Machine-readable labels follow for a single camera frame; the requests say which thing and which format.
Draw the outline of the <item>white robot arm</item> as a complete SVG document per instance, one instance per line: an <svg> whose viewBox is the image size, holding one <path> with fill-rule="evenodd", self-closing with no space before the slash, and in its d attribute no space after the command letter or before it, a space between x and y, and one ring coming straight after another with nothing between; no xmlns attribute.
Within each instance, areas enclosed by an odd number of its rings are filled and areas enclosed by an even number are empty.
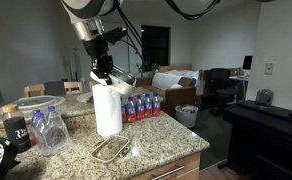
<svg viewBox="0 0 292 180"><path fill-rule="evenodd" d="M93 79L112 84L113 59L107 54L109 45L114 45L127 34L127 29L117 27L105 32L101 16L119 8L123 0L61 0L69 15L77 37L83 43L92 60Z"/></svg>

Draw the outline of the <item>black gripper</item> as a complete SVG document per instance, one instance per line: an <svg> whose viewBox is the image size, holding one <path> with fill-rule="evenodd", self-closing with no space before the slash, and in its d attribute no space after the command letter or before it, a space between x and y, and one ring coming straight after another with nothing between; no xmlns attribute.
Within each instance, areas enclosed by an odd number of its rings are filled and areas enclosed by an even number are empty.
<svg viewBox="0 0 292 180"><path fill-rule="evenodd" d="M115 45L126 35L126 28L116 27L98 35L95 39L83 42L86 52L92 59L92 72L98 78L102 78L104 72L107 84L112 83L110 74L113 70L113 58L107 54L109 45Z"/></svg>

